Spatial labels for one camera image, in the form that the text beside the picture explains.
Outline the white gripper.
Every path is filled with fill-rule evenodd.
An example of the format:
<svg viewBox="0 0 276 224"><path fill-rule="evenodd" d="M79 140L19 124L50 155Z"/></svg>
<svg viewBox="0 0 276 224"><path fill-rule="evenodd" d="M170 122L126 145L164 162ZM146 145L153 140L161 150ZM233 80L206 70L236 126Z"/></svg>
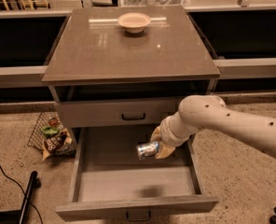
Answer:
<svg viewBox="0 0 276 224"><path fill-rule="evenodd" d="M159 151L155 155L156 159L165 159L174 151L175 147L181 146L192 134L198 131L196 126L185 123L178 113L168 116L159 127L152 132L150 141L160 141Z"/></svg>

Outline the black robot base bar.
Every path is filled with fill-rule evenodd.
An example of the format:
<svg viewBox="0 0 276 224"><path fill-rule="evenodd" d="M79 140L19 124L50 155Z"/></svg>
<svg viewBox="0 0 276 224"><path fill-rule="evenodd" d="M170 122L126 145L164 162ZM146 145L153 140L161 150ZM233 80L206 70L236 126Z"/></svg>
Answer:
<svg viewBox="0 0 276 224"><path fill-rule="evenodd" d="M37 171L32 171L23 197L21 208L18 210L0 212L0 224L26 224L32 196L35 189L38 189L39 187L40 184L37 178Z"/></svg>

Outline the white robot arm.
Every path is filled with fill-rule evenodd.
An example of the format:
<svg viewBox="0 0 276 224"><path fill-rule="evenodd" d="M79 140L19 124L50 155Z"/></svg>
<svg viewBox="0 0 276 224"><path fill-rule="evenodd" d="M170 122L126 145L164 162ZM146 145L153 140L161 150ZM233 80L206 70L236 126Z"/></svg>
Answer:
<svg viewBox="0 0 276 224"><path fill-rule="evenodd" d="M159 141L155 158L169 157L203 129L224 133L276 159L276 119L227 109L214 95L187 96L178 111L160 123L151 137L151 141Z"/></svg>

